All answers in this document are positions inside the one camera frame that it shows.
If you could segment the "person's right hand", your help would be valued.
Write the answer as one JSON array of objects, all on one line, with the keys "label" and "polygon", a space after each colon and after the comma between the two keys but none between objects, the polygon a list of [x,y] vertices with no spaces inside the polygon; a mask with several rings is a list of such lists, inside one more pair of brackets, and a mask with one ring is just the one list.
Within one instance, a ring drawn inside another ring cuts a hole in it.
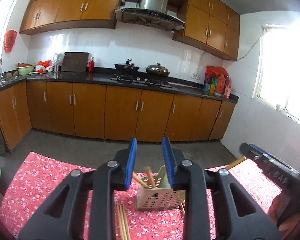
[{"label": "person's right hand", "polygon": [[[277,215],[276,211],[279,208],[279,205],[281,203],[281,199],[284,197],[283,192],[278,194],[272,201],[272,204],[268,210],[268,216],[271,218],[271,220],[276,224],[277,223]],[[297,223],[300,220],[300,211],[294,215],[292,215],[290,218],[285,220],[280,226],[279,231],[281,232],[281,239],[286,239],[286,237],[293,231],[293,229],[296,227]]]}]

